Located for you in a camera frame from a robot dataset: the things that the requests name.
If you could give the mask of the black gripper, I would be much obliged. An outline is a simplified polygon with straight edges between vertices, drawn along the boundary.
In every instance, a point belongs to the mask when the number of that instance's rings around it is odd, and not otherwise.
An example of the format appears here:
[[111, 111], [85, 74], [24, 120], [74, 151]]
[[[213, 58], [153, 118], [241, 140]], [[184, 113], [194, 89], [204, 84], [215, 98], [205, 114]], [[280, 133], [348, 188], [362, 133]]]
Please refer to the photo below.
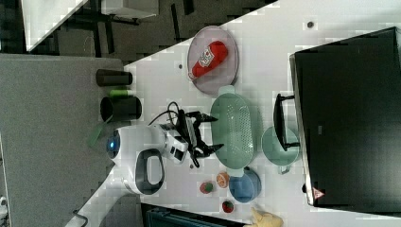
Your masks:
[[201, 145], [200, 123], [214, 121], [217, 121], [215, 117], [199, 111], [190, 113], [185, 113], [184, 110], [178, 111], [177, 131], [188, 143], [188, 151], [192, 158], [209, 157], [223, 147], [223, 144]]

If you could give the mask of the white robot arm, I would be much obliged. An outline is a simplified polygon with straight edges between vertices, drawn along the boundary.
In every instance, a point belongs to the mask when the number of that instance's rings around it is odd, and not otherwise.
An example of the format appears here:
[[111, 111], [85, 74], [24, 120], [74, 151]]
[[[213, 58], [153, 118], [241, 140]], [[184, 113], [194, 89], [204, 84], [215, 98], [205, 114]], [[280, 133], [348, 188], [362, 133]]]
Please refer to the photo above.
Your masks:
[[65, 227], [99, 227], [115, 203], [129, 194], [153, 195], [165, 181], [164, 159], [182, 164], [190, 158], [199, 166], [205, 158], [222, 147], [207, 145], [199, 126], [216, 119], [206, 113], [183, 110], [174, 123], [126, 126], [113, 131], [106, 151], [113, 168], [106, 180], [66, 223]]

